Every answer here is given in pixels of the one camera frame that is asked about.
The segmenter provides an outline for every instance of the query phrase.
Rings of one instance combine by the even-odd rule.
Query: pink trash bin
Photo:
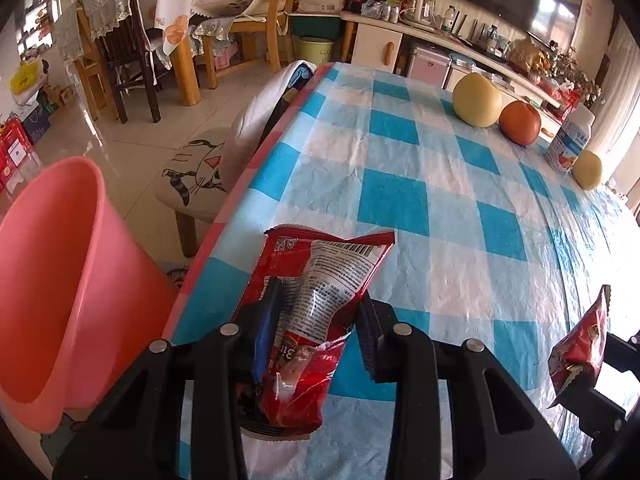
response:
[[[177,290],[135,243],[100,169],[40,174],[0,224],[0,404],[30,430],[92,408],[160,337]]]

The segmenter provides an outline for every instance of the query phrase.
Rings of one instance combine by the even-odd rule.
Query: yellow bag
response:
[[[42,64],[39,61],[20,65],[11,78],[11,81],[9,81],[11,93],[14,95],[21,94],[27,88],[34,85],[40,76],[41,66]]]

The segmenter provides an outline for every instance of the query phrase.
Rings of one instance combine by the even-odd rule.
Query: metal screw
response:
[[[467,339],[466,347],[469,348],[472,352],[481,352],[484,350],[484,343],[479,339]]]
[[[394,325],[394,332],[398,335],[409,335],[411,330],[411,325],[408,325],[407,323],[396,323]]]
[[[153,352],[154,354],[161,354],[166,350],[168,346],[169,345],[164,339],[156,339],[149,345],[149,350],[151,350],[151,352]]]
[[[220,333],[222,335],[236,335],[239,330],[240,327],[235,323],[225,323],[220,327]]]

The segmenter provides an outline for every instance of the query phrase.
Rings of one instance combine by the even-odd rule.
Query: barcode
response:
[[[351,251],[352,253],[362,254],[362,256],[366,257],[371,254],[373,250],[373,245],[362,245],[362,244],[345,244],[343,242],[325,242],[327,245],[332,245],[334,247],[340,247],[342,249],[346,249],[347,251]]]

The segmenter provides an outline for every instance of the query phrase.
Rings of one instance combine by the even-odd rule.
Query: plastic tablecloth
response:
[[[322,66],[255,154],[210,228],[165,336],[196,340],[228,320],[262,251],[264,231],[302,224],[343,238],[396,230],[369,287],[432,339],[482,340],[543,413],[577,463],[588,439],[561,406],[552,346],[612,285],[609,330],[640,329],[635,295],[640,230],[604,187],[584,192],[497,126],[459,120],[451,94],[355,65]],[[604,367],[598,389],[630,409],[638,382]],[[450,418],[441,381],[443,478]],[[384,478],[394,384],[374,384],[350,336],[324,423],[308,440],[243,435],[251,478]],[[190,398],[180,474],[190,474]]]

